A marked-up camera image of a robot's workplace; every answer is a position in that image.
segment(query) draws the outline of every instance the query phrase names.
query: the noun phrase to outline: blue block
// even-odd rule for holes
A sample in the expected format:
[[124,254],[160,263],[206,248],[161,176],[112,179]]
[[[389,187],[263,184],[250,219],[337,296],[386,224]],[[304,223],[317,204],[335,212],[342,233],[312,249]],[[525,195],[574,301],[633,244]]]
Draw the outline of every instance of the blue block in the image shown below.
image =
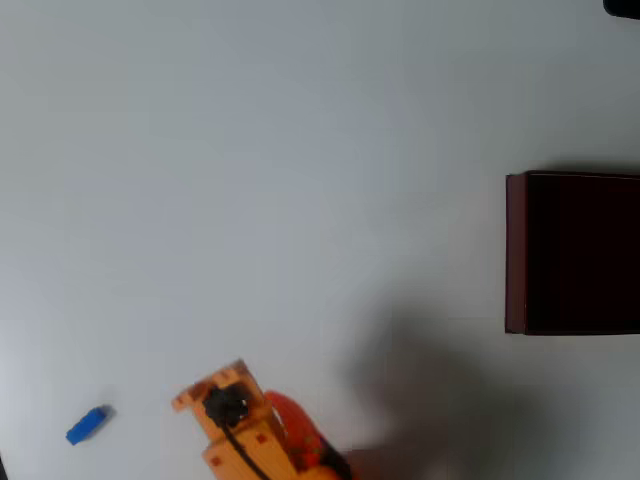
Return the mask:
[[107,419],[107,413],[100,407],[89,410],[82,420],[67,432],[71,445],[86,440]]

